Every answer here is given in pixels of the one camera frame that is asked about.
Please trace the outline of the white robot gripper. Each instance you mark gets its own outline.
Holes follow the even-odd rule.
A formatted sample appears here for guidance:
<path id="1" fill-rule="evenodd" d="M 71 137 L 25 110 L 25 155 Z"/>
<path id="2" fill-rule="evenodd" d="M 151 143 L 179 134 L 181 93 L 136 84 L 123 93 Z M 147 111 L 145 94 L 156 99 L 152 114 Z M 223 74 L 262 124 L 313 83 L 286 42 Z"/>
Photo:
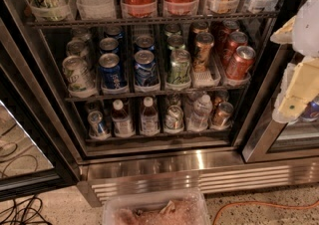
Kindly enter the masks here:
<path id="1" fill-rule="evenodd" d="M 272 118 L 288 123 L 296 120 L 319 95 L 319 0 L 307 0 L 296 17 L 271 35 L 270 41 L 279 45 L 292 43 L 296 52 L 309 56 L 297 65 L 289 63 L 284 71 Z"/>

